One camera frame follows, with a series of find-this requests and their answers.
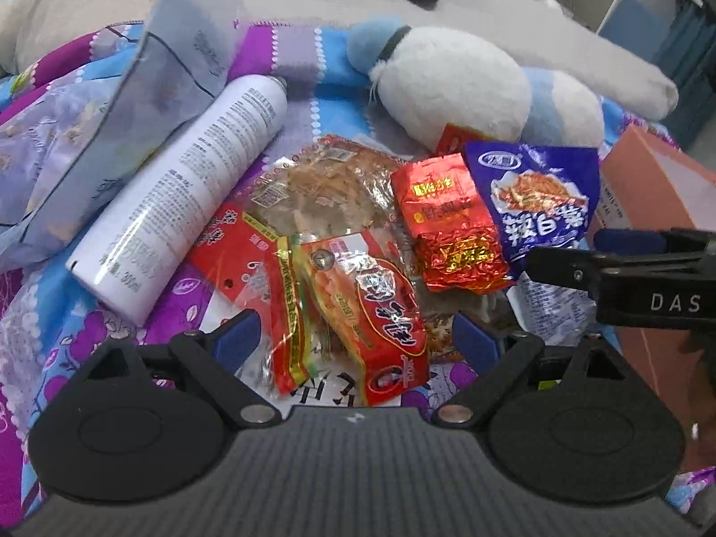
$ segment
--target transparent plastic bag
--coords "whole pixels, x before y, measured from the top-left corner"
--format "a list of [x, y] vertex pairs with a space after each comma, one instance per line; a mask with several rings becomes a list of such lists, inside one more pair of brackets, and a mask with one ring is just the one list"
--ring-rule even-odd
[[390, 175], [401, 164], [326, 135], [296, 161], [259, 178], [243, 209], [280, 235], [310, 234], [314, 240], [385, 226], [395, 220]]
[[236, 308], [259, 313], [264, 359], [252, 359], [246, 373], [266, 393], [288, 394], [316, 376], [328, 342], [326, 322], [290, 269], [286, 241], [230, 199], [186, 258]]
[[246, 26], [243, 0], [158, 0], [130, 67], [77, 156], [21, 222], [0, 227], [0, 272], [61, 250], [177, 127], [224, 85]]

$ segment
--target white plush toy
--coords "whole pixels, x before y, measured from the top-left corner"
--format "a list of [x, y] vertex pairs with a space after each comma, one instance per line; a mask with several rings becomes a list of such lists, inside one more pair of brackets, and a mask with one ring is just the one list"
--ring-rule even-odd
[[391, 117], [428, 149], [447, 123], [532, 145], [604, 141], [601, 103], [583, 84], [560, 71], [520, 67], [467, 32], [380, 17], [350, 30], [347, 53]]

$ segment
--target orange box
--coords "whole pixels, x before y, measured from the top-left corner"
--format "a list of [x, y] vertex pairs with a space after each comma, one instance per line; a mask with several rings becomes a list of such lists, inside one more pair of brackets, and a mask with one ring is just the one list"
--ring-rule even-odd
[[[587, 240], [600, 227], [716, 230], [716, 173], [629, 127], [601, 164], [601, 196]], [[622, 327], [617, 336], [624, 357], [682, 423], [683, 470], [716, 464], [716, 446], [706, 449], [690, 439], [688, 389], [700, 352], [680, 350], [687, 332]]]

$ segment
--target light blue bag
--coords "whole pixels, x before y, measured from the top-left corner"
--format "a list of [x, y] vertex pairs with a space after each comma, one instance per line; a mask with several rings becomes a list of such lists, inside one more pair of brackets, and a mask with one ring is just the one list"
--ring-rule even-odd
[[[244, 24], [235, 26], [242, 10], [243, 0], [159, 0], [121, 77], [83, 83], [71, 96], [58, 90], [28, 108], [23, 150], [4, 162], [22, 173], [0, 187], [0, 273], [61, 251], [174, 130], [209, 107], [243, 36]], [[32, 121], [43, 102], [56, 103], [49, 121], [65, 119], [63, 127], [47, 112], [46, 122]], [[42, 142], [43, 127], [60, 142]], [[55, 171], [43, 175], [48, 156]]]

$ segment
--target spray can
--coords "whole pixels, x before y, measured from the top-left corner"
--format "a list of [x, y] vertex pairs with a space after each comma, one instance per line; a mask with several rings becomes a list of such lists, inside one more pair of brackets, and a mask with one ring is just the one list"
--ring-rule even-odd
[[283, 79], [232, 81], [107, 206], [67, 268], [112, 310], [144, 325], [191, 245], [285, 116]]

